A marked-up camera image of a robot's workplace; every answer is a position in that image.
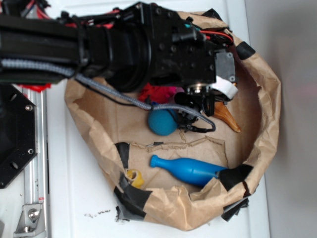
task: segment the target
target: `teal ball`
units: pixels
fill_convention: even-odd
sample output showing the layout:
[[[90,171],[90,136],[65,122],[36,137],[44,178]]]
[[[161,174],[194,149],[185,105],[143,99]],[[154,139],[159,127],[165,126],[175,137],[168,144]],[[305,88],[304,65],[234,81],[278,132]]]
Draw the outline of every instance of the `teal ball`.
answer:
[[[157,135],[170,135],[178,127],[177,113],[174,110],[151,111],[148,117],[148,125],[152,132]]]

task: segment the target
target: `brown paper bag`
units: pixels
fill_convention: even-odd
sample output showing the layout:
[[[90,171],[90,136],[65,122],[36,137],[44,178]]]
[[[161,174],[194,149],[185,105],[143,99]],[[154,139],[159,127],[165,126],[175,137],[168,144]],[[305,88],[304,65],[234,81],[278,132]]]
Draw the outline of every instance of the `brown paper bag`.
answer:
[[[276,153],[281,102],[280,81],[266,62],[227,25],[197,13],[191,16],[202,28],[223,28],[234,37],[232,52],[239,92],[228,109],[242,132],[233,132],[223,121],[212,119],[217,130],[207,134],[175,131],[169,136],[153,134],[147,126],[148,112],[115,104],[69,81],[65,101],[82,137],[89,145],[113,188],[125,219],[161,223],[191,230],[246,203]],[[106,84],[102,78],[95,79]],[[206,127],[199,120],[198,127]],[[195,158],[228,167],[203,189],[175,179],[169,172],[150,168],[153,154],[165,159]],[[129,184],[126,169],[137,169],[145,183],[141,189]]]

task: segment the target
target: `metal bracket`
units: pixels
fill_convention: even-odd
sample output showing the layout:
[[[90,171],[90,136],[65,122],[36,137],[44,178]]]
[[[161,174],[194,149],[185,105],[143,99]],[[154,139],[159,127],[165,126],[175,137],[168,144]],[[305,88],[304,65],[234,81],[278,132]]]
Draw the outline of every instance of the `metal bracket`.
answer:
[[[42,212],[42,204],[24,205],[20,221],[13,237],[35,237],[39,234],[46,237],[45,218],[44,213]]]
[[[0,85],[0,189],[6,188],[37,155],[37,107],[12,85]]]

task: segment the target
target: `orange object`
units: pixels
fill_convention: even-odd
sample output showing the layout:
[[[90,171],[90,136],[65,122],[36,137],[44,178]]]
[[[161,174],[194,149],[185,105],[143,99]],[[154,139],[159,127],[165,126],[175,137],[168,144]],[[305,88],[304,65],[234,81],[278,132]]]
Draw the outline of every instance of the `orange object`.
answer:
[[[223,120],[227,123],[231,129],[235,132],[241,132],[241,128],[233,118],[232,114],[229,112],[228,108],[223,104],[223,102],[216,102],[214,104],[214,115],[213,117]]]

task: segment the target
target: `gray wall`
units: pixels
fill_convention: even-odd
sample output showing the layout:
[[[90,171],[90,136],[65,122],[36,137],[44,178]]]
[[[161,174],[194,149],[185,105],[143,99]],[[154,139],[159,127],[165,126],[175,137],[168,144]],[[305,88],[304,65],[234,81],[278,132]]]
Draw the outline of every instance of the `gray wall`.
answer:
[[[250,42],[282,81],[266,172],[272,238],[317,237],[317,0],[245,0]]]

